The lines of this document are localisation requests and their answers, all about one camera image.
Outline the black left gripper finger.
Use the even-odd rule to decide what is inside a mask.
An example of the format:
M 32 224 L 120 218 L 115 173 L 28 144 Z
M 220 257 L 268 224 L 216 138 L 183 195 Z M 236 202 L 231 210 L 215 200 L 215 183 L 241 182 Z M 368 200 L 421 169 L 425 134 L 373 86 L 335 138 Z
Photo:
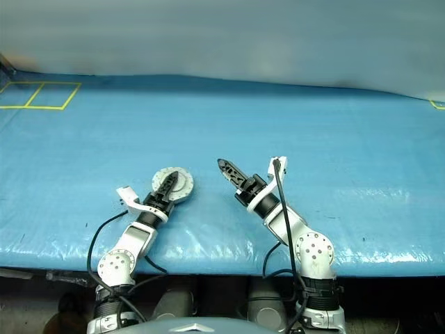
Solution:
M 152 180 L 152 188 L 159 195 L 164 198 L 169 198 L 178 180 L 178 172 L 169 172 L 164 176 L 154 176 Z
M 164 201 L 176 201 L 177 196 L 173 193 L 179 179 L 179 173 L 173 171 L 168 174 L 161 183 L 161 198 Z

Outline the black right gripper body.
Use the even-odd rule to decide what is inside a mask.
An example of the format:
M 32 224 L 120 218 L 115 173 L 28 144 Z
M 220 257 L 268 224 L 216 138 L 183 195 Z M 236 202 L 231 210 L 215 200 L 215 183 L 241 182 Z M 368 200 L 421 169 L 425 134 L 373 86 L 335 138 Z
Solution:
M 234 196 L 244 207 L 247 207 L 265 187 L 266 182 L 258 174 L 254 174 L 241 183 Z

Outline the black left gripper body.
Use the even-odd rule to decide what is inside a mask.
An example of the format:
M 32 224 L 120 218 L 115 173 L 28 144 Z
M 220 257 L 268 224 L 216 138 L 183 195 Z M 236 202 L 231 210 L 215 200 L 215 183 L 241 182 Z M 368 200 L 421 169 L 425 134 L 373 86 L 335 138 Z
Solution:
M 143 204 L 159 209 L 165 215 L 169 215 L 174 208 L 173 201 L 161 193 L 149 193 L 144 199 Z

